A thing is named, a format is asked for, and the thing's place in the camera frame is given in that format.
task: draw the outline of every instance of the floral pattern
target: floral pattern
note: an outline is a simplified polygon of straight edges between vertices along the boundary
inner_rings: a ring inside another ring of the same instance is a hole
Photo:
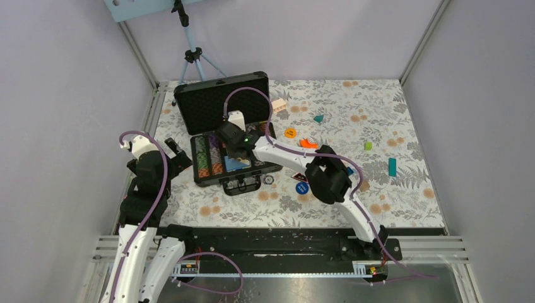
[[[191,155],[190,136],[177,107],[173,88],[165,95],[156,139],[169,137]],[[298,145],[308,138],[360,164],[365,181],[358,196],[372,216],[386,227],[443,227],[423,152],[397,80],[270,81],[272,100],[288,108],[273,116],[278,138]],[[324,115],[321,123],[312,118]],[[298,132],[293,139],[283,133]],[[373,143],[371,151],[364,143]],[[397,177],[388,176],[388,159],[397,159]],[[189,168],[172,181],[172,196],[162,224],[211,227],[348,227],[331,205],[309,192],[299,195],[293,172],[273,173],[274,183],[253,193],[227,196],[221,186],[198,187]],[[358,176],[352,175],[353,182]]]

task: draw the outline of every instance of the reflective metal surface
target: reflective metal surface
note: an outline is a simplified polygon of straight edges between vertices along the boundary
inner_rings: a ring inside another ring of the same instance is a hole
[[[415,278],[391,284],[355,285],[362,279],[348,278],[246,278],[244,289],[236,295],[217,295],[168,282],[158,303],[271,303],[271,302],[461,302],[452,270],[447,265],[413,265],[411,268],[440,277],[438,281]],[[389,279],[407,276],[397,266],[389,267]],[[239,285],[237,278],[195,278],[190,283],[230,291]]]

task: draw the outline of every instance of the gray round token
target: gray round token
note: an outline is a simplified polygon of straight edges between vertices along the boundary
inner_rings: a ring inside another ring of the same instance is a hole
[[[273,182],[275,182],[275,179],[273,178],[272,175],[267,175],[266,177],[264,177],[264,184],[265,185],[272,185]]]

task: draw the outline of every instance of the gray wall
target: gray wall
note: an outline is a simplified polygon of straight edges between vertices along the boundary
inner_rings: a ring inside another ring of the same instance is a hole
[[[405,86],[485,302],[534,302],[535,1],[453,1]]]
[[[102,1],[0,1],[0,301],[74,302],[151,89]]]
[[[272,79],[398,78],[440,0],[205,0],[185,7],[197,45],[228,74]],[[128,21],[159,80],[189,48],[178,14]],[[204,64],[210,78],[216,71]],[[197,80],[189,67],[187,78]]]

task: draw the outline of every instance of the light blue tripod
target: light blue tripod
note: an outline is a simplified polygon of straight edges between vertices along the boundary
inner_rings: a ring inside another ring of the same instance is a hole
[[[203,66],[201,65],[201,57],[204,58],[206,62],[210,63],[210,65],[212,65],[215,69],[217,69],[217,71],[220,72],[223,76],[227,77],[225,72],[223,72],[221,68],[217,66],[214,61],[212,61],[212,59],[210,59],[207,55],[203,54],[203,50],[200,47],[197,47],[195,45],[193,34],[189,29],[189,16],[184,11],[184,5],[182,4],[182,0],[175,0],[175,4],[173,10],[171,10],[171,13],[174,13],[176,11],[179,13],[180,23],[182,24],[182,27],[184,27],[187,43],[189,44],[189,50],[185,52],[185,61],[182,67],[182,74],[180,75],[179,85],[184,82],[185,71],[187,69],[188,64],[190,63],[195,64],[197,72],[199,72],[199,76],[201,77],[201,81],[206,80],[206,75],[204,74]],[[173,100],[172,105],[174,106],[176,104],[177,101]]]

